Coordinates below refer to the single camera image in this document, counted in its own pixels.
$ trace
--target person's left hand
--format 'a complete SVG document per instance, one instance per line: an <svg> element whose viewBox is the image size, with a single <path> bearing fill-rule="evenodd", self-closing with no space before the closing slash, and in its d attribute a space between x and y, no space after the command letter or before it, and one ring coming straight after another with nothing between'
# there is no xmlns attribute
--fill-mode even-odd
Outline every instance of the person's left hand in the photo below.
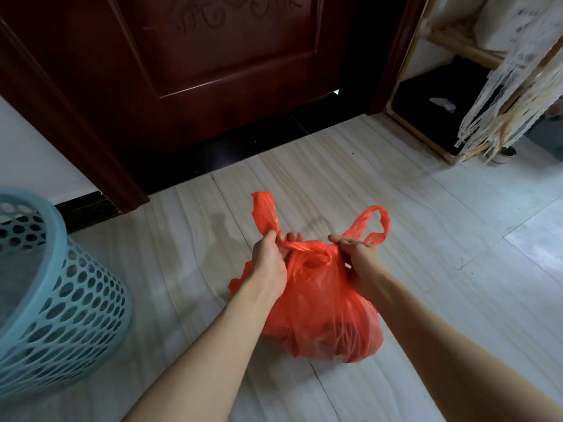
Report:
<svg viewBox="0 0 563 422"><path fill-rule="evenodd" d="M304 241L305 236L295 232L286 233L280 231L276 235L271 229L264 238L254 245L252 250L252 276L256 281L262 282L274 299L277 300L287 284L287 269L285 261L289 257L289 249L278 246L276 242L281 241Z"/></svg>

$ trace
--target black baseboard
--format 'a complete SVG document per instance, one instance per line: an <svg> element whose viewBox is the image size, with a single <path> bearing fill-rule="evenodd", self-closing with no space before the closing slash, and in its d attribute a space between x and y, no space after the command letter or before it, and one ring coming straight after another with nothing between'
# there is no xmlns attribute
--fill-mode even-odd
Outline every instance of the black baseboard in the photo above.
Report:
<svg viewBox="0 0 563 422"><path fill-rule="evenodd" d="M148 195L260 154L361 114L330 93L290 113L258 120L130 170ZM117 208L100 192L57 205L68 232L113 218Z"/></svg>

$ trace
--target forearm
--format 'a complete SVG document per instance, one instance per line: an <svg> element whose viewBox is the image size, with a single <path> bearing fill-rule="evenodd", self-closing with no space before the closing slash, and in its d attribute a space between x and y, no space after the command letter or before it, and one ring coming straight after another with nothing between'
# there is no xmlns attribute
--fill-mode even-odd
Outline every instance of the forearm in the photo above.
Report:
<svg viewBox="0 0 563 422"><path fill-rule="evenodd" d="M448 422L563 420L551 399L444 322L393 276L374 271L370 282L370 301Z"/></svg>
<svg viewBox="0 0 563 422"><path fill-rule="evenodd" d="M275 299L252 277L125 420L223 421Z"/></svg>

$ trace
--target red plastic bag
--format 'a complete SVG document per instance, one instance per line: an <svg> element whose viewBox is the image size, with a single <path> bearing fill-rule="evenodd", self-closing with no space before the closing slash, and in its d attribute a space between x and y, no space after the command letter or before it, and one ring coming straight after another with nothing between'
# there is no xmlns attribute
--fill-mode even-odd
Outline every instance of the red plastic bag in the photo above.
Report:
<svg viewBox="0 0 563 422"><path fill-rule="evenodd" d="M279 232L274 197L255 192L252 215L262 235ZM343 235L361 240L372 213L381 212L384 232L372 232L366 242L380 244L389 233L389 215L371 206ZM351 287L344 260L334 244L312 240L278 243L293 251L287 265L287 285L266 320L262 333L283 344L294 356L345 362L373 355L384 341L377 310ZM229 283L235 293L252 271L246 262L243 275Z"/></svg>

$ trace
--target blue plastic basket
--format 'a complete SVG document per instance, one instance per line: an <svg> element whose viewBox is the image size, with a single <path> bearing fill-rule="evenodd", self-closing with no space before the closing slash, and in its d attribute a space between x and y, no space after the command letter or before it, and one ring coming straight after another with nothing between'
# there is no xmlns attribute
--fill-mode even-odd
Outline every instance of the blue plastic basket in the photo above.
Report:
<svg viewBox="0 0 563 422"><path fill-rule="evenodd" d="M53 205L0 187L0 400L87 376L125 337L131 308Z"/></svg>

